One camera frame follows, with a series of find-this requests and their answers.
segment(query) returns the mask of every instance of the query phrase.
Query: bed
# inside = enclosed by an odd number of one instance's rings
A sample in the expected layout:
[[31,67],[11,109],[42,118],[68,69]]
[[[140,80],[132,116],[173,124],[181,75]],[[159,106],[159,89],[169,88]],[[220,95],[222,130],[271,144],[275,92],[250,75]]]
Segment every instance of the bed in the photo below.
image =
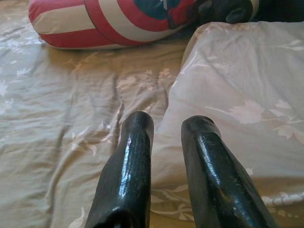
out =
[[134,111],[155,125],[151,228],[195,227],[180,136],[197,114],[214,120],[279,226],[303,227],[303,23],[210,23],[140,47],[59,50],[27,6],[0,1],[1,227],[83,228]]

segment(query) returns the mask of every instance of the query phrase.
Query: floral pattern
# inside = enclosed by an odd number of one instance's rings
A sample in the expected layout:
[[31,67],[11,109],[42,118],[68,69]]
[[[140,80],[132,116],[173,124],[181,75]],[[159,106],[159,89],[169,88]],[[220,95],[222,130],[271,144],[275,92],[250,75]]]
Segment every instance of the floral pattern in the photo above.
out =
[[301,203],[304,201],[304,192],[300,194],[288,195],[286,192],[281,192],[281,196],[277,198],[270,198],[262,196],[262,200],[267,205],[268,210],[272,214],[277,214],[283,218],[299,218],[298,214],[288,213],[286,210],[280,209],[282,205],[291,205],[294,203]]
[[[255,101],[245,100],[244,106],[234,106],[229,111],[206,107],[207,109],[215,110],[227,114],[241,124],[256,124],[261,121],[273,121],[280,123],[274,131],[277,131],[279,136],[290,139],[294,136],[300,143],[304,145],[304,132],[297,130],[295,124],[301,124],[304,121],[297,118],[288,102],[278,100],[275,107],[265,110],[260,104]],[[263,115],[272,114],[272,118],[263,119]]]
[[85,210],[82,207],[81,208],[81,216],[79,218],[76,218],[69,226],[68,228],[81,228],[84,223],[84,217],[85,217]]

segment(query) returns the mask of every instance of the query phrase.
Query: beige bedsheet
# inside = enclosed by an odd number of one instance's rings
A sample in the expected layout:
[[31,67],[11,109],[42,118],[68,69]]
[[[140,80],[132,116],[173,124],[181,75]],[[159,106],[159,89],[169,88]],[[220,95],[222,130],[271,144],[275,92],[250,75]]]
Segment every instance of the beige bedsheet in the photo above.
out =
[[[155,127],[162,119],[192,32],[63,51],[39,41],[27,5],[0,1],[0,227],[80,228],[124,119],[136,110]],[[151,227],[193,223],[152,213]]]

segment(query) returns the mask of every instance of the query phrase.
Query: plush toy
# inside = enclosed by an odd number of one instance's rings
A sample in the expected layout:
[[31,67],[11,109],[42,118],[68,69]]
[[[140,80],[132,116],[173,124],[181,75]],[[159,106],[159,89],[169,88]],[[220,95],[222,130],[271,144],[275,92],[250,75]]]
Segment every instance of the plush toy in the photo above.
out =
[[206,0],[198,8],[201,24],[249,22],[272,0]]
[[168,37],[198,18],[199,0],[30,0],[29,19],[48,44],[114,49]]

